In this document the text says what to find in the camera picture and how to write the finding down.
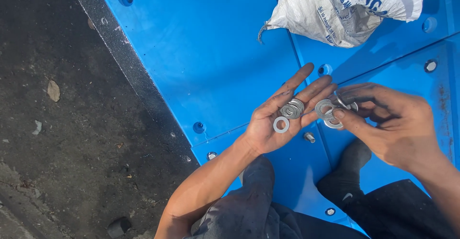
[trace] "dirty hand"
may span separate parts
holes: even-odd
[[[431,107],[422,97],[375,83],[344,87],[338,94],[345,104],[358,103],[359,111],[335,109],[334,117],[387,164],[417,173],[444,160]],[[367,117],[377,123],[376,128],[366,123]]]
[[[295,89],[313,71],[312,63],[304,65],[291,77],[273,96],[258,107],[241,138],[256,152],[257,155],[274,151],[289,142],[302,128],[318,117],[314,111],[315,105],[328,97],[337,89],[331,84],[331,76],[323,76],[300,91],[295,98],[304,103],[304,111],[300,118],[289,120],[289,129],[284,133],[273,130],[273,122],[281,113],[279,108],[286,105],[294,96]],[[278,122],[278,128],[284,128],[284,122]]]

